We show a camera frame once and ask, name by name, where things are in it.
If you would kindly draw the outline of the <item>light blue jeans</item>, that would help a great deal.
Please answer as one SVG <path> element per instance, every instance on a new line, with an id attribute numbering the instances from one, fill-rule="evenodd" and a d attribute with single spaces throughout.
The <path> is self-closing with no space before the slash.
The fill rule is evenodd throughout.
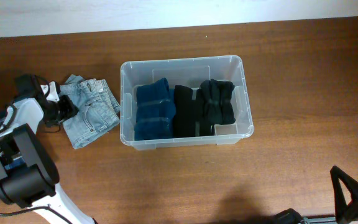
<path id="1" fill-rule="evenodd" d="M 60 90 L 78 108 L 74 117 L 63 122 L 74 149 L 91 144 L 119 124 L 121 107 L 105 79 L 86 80 L 72 74 Z"/>

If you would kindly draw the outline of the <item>black garment taped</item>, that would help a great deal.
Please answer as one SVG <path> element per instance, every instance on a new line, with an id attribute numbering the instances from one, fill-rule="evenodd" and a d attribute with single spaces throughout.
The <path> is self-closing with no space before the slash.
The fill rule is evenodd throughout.
<path id="1" fill-rule="evenodd" d="M 204 117 L 204 98 L 200 89 L 176 85 L 174 92 L 176 115 L 173 118 L 173 136 L 190 138 L 214 135 L 213 125 Z"/>

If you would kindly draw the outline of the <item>dark navy garment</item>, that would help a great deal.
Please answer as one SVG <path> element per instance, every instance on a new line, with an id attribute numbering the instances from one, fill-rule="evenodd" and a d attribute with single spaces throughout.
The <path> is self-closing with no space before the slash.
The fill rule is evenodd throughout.
<path id="1" fill-rule="evenodd" d="M 211 124 L 233 124 L 236 119 L 231 104 L 235 86 L 229 81 L 205 80 L 200 89 L 204 98 L 203 115 Z"/>

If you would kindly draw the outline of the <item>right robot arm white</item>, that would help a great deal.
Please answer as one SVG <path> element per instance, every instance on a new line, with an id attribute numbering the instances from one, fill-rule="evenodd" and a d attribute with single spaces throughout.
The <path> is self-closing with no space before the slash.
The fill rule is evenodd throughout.
<path id="1" fill-rule="evenodd" d="M 303 217 L 292 208 L 273 216 L 279 224 L 348 224 L 358 222 L 358 181 L 342 169 L 333 166 L 330 170 L 334 191 L 334 215 Z"/>

